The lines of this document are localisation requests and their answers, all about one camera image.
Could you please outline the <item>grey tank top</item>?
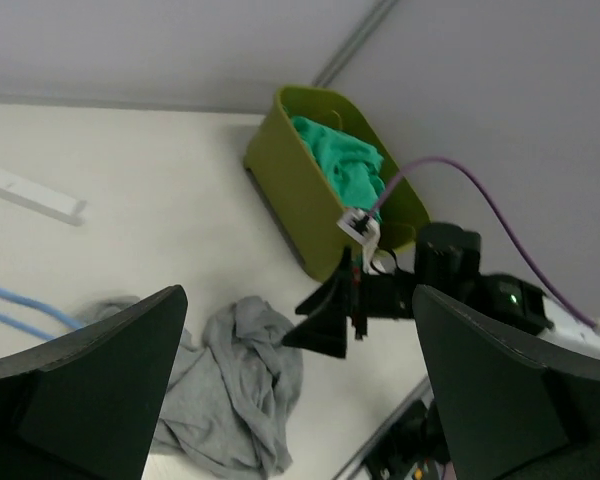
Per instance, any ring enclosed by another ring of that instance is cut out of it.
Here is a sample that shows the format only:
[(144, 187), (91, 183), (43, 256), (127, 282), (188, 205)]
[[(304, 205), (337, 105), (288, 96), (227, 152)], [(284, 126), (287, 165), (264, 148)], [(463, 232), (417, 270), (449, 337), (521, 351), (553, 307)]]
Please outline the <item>grey tank top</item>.
[(225, 479), (268, 479), (292, 464), (286, 426), (301, 394), (303, 358), (282, 339), (293, 324), (258, 296), (211, 315), (201, 342), (184, 330), (152, 451), (185, 454)]

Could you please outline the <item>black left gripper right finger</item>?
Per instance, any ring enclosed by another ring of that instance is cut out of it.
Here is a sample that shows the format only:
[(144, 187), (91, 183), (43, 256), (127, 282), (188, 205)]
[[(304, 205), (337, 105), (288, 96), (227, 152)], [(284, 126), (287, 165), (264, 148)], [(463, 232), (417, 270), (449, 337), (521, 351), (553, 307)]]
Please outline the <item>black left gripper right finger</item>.
[(458, 478), (600, 479), (599, 359), (430, 286), (413, 311)]

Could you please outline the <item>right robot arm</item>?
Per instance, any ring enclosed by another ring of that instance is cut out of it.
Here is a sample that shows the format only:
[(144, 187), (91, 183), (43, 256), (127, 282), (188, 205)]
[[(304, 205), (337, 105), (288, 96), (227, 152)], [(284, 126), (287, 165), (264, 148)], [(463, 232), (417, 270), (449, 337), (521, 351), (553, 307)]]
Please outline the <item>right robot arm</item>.
[(370, 319), (415, 323), (427, 379), (354, 461), (371, 479), (600, 479), (600, 350), (569, 346), (541, 289), (480, 258), (448, 223), (419, 232), (412, 271), (369, 274), (345, 250), (283, 342), (342, 358)]

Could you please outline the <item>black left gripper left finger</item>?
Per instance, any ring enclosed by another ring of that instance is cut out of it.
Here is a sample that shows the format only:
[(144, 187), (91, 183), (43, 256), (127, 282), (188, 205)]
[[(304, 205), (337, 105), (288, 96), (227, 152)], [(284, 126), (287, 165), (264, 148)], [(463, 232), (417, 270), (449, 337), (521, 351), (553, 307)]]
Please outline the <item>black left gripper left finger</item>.
[(0, 479), (139, 479), (187, 311), (179, 285), (0, 358)]

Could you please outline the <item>blue hanger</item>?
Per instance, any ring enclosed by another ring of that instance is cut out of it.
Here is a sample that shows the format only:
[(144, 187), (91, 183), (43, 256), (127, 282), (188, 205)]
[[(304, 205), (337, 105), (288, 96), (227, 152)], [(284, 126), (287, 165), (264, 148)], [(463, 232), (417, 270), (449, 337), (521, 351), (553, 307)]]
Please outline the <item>blue hanger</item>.
[(41, 342), (82, 329), (84, 323), (68, 309), (71, 293), (59, 279), (0, 278), (0, 339)]

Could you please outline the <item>green tank top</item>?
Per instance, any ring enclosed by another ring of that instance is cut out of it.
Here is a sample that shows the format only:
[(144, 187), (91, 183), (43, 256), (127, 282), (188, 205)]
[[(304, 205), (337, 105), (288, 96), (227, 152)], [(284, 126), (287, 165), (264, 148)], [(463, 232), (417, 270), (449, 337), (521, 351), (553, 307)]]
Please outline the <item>green tank top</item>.
[(370, 211), (385, 190), (376, 147), (304, 116), (291, 123), (346, 208)]

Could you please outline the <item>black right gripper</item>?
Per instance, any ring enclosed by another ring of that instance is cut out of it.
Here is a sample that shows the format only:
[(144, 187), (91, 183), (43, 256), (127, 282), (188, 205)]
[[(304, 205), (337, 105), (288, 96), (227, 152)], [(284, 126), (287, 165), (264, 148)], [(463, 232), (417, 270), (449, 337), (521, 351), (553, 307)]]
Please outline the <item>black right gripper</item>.
[(344, 359), (347, 314), (355, 339), (362, 340), (368, 335), (369, 318), (412, 319), (416, 286), (415, 274), (402, 269), (370, 274), (353, 268), (352, 249), (345, 247), (330, 277), (295, 308), (305, 318), (284, 335), (282, 344)]

